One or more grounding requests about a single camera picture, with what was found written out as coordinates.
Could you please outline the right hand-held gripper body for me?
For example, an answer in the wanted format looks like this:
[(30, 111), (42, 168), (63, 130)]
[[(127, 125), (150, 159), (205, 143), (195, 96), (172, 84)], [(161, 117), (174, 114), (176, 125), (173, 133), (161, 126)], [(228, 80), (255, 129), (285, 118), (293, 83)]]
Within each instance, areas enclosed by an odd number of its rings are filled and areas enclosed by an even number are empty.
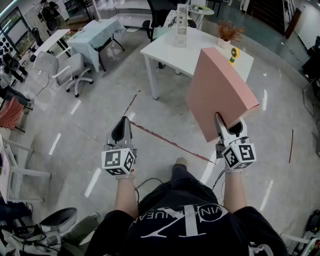
[(216, 145), (216, 158), (224, 159), (225, 170), (242, 170), (257, 161), (255, 146), (247, 136), (229, 145), (219, 142)]

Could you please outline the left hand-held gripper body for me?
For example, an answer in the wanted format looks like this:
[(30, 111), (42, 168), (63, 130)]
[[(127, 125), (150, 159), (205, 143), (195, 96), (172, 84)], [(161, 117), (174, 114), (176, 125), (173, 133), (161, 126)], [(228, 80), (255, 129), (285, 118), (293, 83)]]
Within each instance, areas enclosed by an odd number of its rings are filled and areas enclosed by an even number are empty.
[(101, 167), (112, 176), (126, 176), (136, 163), (137, 149), (131, 143), (107, 143), (101, 152)]

